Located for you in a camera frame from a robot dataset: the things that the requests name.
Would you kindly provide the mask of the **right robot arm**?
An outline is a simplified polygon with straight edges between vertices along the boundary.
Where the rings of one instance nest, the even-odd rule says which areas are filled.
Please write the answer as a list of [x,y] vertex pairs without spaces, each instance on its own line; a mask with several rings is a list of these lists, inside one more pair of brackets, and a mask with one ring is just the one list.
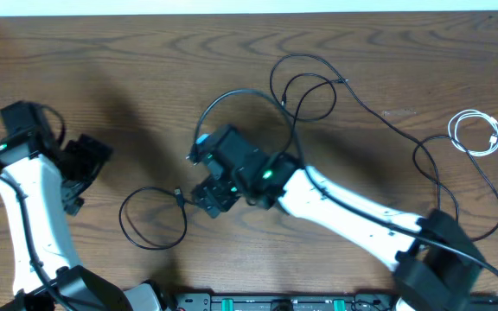
[[482,254],[449,214],[382,206],[335,184],[295,156],[267,154],[232,125],[195,139],[188,159],[209,177],[192,195],[215,218],[239,198],[321,225],[357,244],[393,275],[398,310],[471,310]]

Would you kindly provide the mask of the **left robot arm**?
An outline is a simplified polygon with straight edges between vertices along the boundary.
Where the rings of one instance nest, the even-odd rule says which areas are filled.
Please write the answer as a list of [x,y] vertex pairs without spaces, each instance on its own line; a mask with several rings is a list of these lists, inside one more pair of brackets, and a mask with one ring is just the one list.
[[162,310],[150,282],[122,290],[83,266],[68,230],[63,175],[37,129],[0,142],[0,195],[15,258],[14,297],[4,310]]

